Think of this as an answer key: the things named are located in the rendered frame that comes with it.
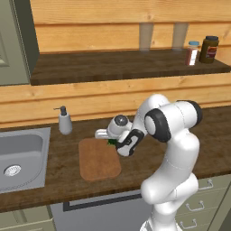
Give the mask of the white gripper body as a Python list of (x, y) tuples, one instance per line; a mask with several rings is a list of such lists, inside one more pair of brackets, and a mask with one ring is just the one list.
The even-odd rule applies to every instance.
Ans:
[(109, 136), (107, 134), (106, 129), (98, 129), (95, 131), (95, 138), (96, 139), (108, 139)]

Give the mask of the brown wooden cutting board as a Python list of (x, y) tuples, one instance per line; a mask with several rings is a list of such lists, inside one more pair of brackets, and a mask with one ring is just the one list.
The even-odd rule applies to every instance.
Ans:
[(113, 179), (121, 170), (116, 148), (107, 140), (86, 138), (79, 142), (79, 171), (84, 180)]

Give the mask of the grey soap dispenser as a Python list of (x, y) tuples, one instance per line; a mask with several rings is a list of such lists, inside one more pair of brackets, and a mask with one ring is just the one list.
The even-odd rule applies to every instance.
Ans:
[(72, 132), (72, 122), (70, 114), (67, 112), (65, 106), (57, 108), (60, 110), (59, 114), (59, 130), (63, 135), (68, 135)]

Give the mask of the dark wooden shelf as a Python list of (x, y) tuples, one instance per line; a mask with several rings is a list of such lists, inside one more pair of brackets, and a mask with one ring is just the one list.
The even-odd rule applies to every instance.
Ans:
[(231, 66), (185, 64), (186, 51), (107, 51), (42, 54), (31, 77), (33, 86), (228, 73)]

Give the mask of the grey dishwasher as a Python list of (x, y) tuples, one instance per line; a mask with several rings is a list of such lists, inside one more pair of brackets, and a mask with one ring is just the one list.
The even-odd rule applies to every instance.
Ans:
[[(88, 203), (102, 199), (113, 199), (133, 194), (140, 190), (69, 201), (70, 205)], [(51, 205), (57, 231), (139, 231), (150, 216), (152, 206), (142, 198), (117, 202), (92, 208), (64, 212), (63, 203)]]

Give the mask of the steel sink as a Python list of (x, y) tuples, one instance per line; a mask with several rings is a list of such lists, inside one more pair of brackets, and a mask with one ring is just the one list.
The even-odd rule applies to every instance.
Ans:
[(49, 127), (0, 133), (0, 194), (45, 185), (50, 136)]

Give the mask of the grey-green base cupboard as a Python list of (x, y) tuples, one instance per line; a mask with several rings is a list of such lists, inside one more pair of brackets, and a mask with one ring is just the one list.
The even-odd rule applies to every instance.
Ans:
[(0, 231), (56, 231), (49, 206), (0, 213)]

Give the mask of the blue-lidded spice jar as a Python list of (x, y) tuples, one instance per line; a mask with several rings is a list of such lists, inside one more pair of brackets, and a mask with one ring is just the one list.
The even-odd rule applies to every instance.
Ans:
[(194, 66), (199, 51), (198, 41), (189, 41), (189, 45), (186, 52), (185, 64), (187, 66)]

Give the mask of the grey-green drawer front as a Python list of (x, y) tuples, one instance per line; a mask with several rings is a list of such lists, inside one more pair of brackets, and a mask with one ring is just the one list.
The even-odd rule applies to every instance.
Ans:
[(216, 189), (204, 193), (196, 193), (187, 199), (178, 209), (177, 215), (204, 211), (217, 207), (226, 193), (226, 189)]
[(221, 176), (216, 176), (216, 177), (211, 177), (211, 178), (206, 178), (206, 179), (200, 179), (199, 188), (206, 187), (208, 185), (207, 181), (209, 179), (212, 179), (213, 181), (213, 185), (214, 185), (213, 189), (199, 190), (199, 193), (209, 192), (211, 190), (216, 190), (216, 189), (226, 189), (231, 181), (231, 174), (221, 175)]
[(180, 221), (191, 220), (195, 218), (197, 220), (198, 226), (190, 230), (182, 231), (207, 231), (212, 218), (215, 216), (217, 208), (206, 209), (205, 211), (200, 211), (196, 213), (190, 213), (183, 216), (176, 216), (176, 221), (180, 227)]

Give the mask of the dark jar with red label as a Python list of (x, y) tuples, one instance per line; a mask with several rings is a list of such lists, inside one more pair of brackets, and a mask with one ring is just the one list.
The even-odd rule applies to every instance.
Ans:
[(201, 63), (211, 64), (217, 54), (218, 44), (219, 40), (217, 36), (207, 36), (202, 43), (199, 61)]

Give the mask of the grey-green wall cupboard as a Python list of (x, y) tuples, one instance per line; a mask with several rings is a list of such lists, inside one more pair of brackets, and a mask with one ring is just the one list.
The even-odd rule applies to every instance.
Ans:
[(0, 86), (29, 84), (39, 55), (30, 0), (0, 0)]

